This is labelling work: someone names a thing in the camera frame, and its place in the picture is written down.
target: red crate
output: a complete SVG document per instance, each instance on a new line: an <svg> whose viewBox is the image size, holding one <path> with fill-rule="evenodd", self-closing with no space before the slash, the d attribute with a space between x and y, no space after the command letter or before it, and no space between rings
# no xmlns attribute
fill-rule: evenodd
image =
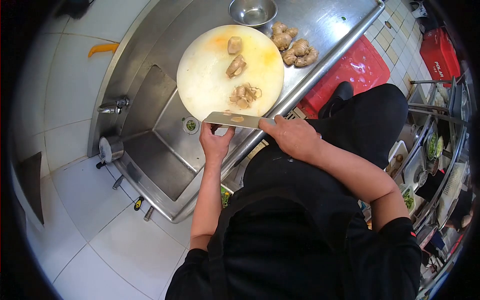
<svg viewBox="0 0 480 300"><path fill-rule="evenodd" d="M436 28L423 35L420 55L433 80L452 80L452 76L460 77L460 65L455 49L443 29Z"/></svg>
<svg viewBox="0 0 480 300"><path fill-rule="evenodd" d="M330 99L340 82L352 82L353 93L356 95L385 84L389 77L390 71L384 60L368 39L362 35L305 95L297 107L309 119L317 119L318 111Z"/></svg>

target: round cutting board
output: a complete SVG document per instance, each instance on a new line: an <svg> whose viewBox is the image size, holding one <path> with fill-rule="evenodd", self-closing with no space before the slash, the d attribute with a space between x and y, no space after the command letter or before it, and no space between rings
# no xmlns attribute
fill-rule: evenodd
<svg viewBox="0 0 480 300"><path fill-rule="evenodd" d="M229 55L227 43L240 36L242 50ZM244 71L230 79L225 74L237 55L247 63ZM276 102L283 85L283 61L275 44L260 31L225 25L209 30L194 40L183 54L177 71L177 86L185 108L202 121L212 111L263 116ZM241 109L229 97L236 86L250 83L262 90L252 107Z"/></svg>

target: stainless steel sink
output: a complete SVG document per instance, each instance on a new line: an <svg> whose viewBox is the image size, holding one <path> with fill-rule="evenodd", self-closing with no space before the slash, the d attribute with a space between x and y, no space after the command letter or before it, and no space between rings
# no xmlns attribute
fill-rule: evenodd
<svg viewBox="0 0 480 300"><path fill-rule="evenodd" d="M274 21L300 28L301 37L318 48L320 55L317 63L307 68L285 69L282 92L267 117L293 109L384 9L382 2L360 2L351 7L347 0L278 1ZM98 153L100 136L119 135L125 151L115 165L173 223L193 211L205 163L198 141L200 131L184 126L191 115L177 93L177 66L197 36L233 24L228 4L228 0L150 1L122 40L98 94L98 106L120 95L127 95L131 103L119 115L94 112L88 155ZM259 30L270 34L271 25ZM222 164L222 179L263 135L262 131L237 128Z"/></svg>

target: yellow handle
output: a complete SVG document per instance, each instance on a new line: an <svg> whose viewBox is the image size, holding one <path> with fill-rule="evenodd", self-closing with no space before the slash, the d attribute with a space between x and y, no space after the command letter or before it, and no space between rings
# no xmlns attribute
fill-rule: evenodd
<svg viewBox="0 0 480 300"><path fill-rule="evenodd" d="M115 51L117 51L117 48L119 47L119 44L118 43L115 43L115 44L103 44L103 45L96 45L96 46L93 46L91 49L90 49L90 52L88 53L88 57L92 56L94 53L96 52L106 52L106 51L112 51L113 53L115 53Z"/></svg>

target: faucet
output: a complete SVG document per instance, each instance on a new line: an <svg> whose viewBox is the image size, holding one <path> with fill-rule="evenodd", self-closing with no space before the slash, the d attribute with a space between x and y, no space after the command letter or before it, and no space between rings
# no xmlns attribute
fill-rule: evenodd
<svg viewBox="0 0 480 300"><path fill-rule="evenodd" d="M102 114L121 114L121 109L130 104L130 100L126 95L122 96L121 99L115 100L112 102L107 102L100 105L96 110Z"/></svg>

